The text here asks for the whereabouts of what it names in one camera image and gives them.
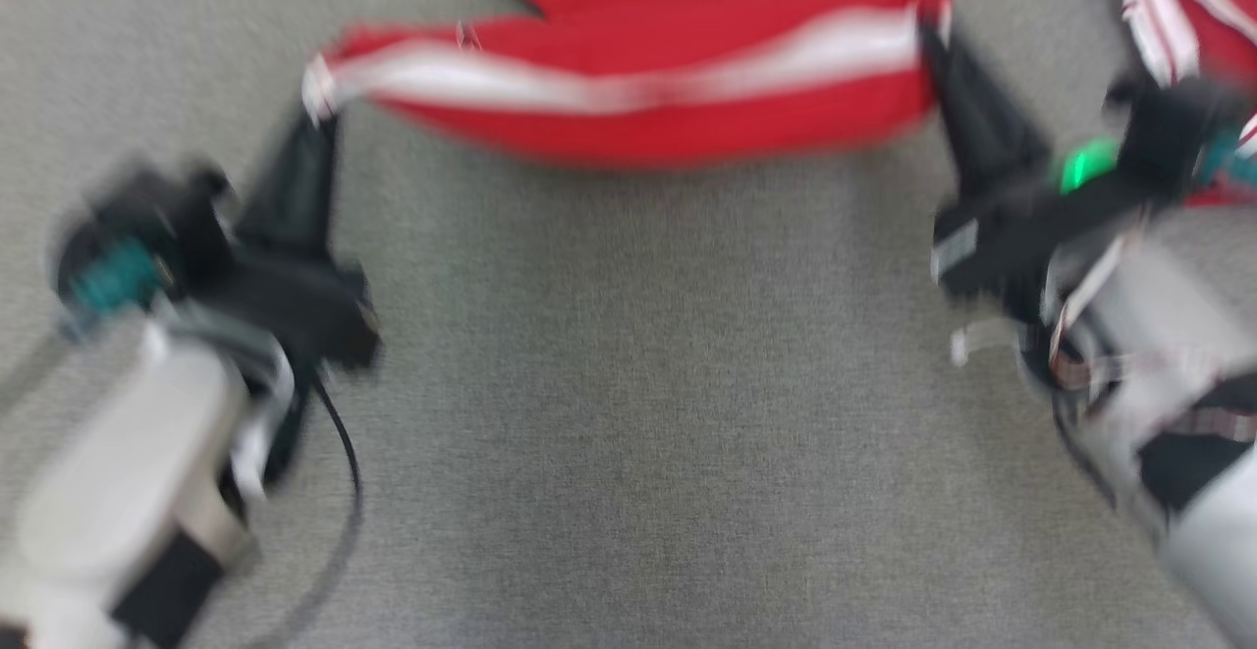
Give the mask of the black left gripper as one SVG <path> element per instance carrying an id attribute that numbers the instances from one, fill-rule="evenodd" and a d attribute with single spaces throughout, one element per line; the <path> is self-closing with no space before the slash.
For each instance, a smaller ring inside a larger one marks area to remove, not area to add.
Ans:
<path id="1" fill-rule="evenodd" d="M 360 264 L 329 260 L 339 125 L 336 114 L 314 122 L 292 113 L 235 220 L 238 241 L 318 258 L 238 247 L 196 287 L 196 301 L 270 333 L 305 361 L 371 370 L 381 336 L 368 280 Z"/>

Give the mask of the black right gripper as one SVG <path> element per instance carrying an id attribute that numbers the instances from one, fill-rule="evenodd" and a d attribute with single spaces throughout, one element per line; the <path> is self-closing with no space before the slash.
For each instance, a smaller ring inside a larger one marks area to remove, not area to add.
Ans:
<path id="1" fill-rule="evenodd" d="M 1068 187 L 1036 117 L 962 26 L 943 34 L 938 19 L 920 19 L 918 40 L 957 171 L 930 252 L 931 278 L 952 299 L 997 296 L 1057 247 L 1149 202 L 1149 181 L 1119 167 Z"/>

